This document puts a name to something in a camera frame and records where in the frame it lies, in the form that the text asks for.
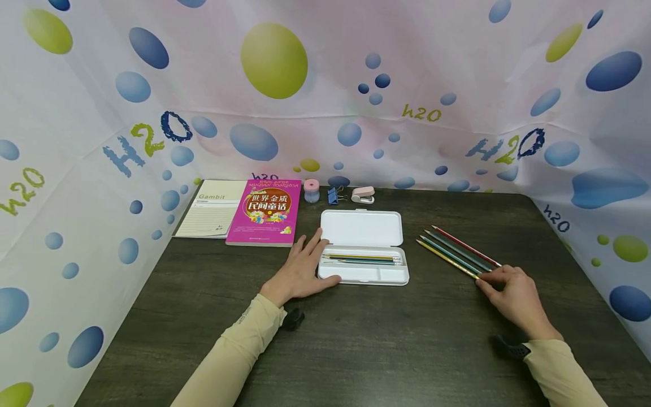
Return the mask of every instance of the white fabric backdrop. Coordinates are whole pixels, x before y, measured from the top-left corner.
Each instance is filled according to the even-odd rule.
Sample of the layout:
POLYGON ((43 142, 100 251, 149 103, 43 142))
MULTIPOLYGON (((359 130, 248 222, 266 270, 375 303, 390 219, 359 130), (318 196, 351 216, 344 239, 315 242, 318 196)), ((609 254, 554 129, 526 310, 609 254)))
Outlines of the white fabric backdrop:
POLYGON ((75 402, 196 178, 524 193, 651 356, 650 14, 608 0, 7 2, 0 404, 75 402))

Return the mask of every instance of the beige sleeve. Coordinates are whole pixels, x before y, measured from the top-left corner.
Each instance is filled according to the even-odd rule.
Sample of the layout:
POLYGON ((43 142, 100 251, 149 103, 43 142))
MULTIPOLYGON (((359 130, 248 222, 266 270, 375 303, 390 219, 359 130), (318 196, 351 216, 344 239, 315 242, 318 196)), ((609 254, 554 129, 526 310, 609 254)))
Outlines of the beige sleeve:
POLYGON ((258 294, 240 319, 225 330, 181 389, 172 407, 232 406, 258 356, 287 313, 258 294))
POLYGON ((607 407, 568 344, 556 339, 530 341, 529 370, 551 407, 607 407))

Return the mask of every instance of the table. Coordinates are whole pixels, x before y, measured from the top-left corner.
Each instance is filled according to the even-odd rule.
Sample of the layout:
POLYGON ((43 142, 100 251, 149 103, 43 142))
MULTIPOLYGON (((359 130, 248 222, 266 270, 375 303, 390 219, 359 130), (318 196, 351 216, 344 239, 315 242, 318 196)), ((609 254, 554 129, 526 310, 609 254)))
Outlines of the table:
MULTIPOLYGON (((311 234, 328 208, 302 201, 297 232, 311 234)), ((409 284, 339 285, 288 303, 306 318, 278 332, 238 406, 547 406, 525 364, 490 346, 490 335, 517 334, 514 326, 468 276, 414 241, 429 224, 535 279, 610 406, 651 405, 651 365, 528 198, 379 189, 371 206, 339 208, 402 214, 409 284)), ((77 406, 170 405, 287 253, 172 240, 77 406)))

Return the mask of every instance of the pink stapler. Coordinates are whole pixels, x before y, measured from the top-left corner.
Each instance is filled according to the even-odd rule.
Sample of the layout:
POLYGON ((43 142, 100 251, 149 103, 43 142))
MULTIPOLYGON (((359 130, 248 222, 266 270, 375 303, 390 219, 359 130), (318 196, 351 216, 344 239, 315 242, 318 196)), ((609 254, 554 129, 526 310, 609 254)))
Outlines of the pink stapler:
POLYGON ((353 189, 352 196, 350 199, 353 202, 357 203, 363 203, 363 204, 372 204, 375 202, 375 197, 373 194, 375 193, 375 190, 373 189, 372 186, 364 186, 361 188, 355 188, 353 189))

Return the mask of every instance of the pink book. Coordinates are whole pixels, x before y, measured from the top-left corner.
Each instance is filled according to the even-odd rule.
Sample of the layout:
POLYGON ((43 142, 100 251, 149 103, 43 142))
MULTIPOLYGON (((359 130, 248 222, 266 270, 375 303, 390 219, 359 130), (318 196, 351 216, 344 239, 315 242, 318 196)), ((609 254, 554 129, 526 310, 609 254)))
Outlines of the pink book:
POLYGON ((230 224, 226 244, 291 246, 300 199, 300 180, 249 180, 230 224))

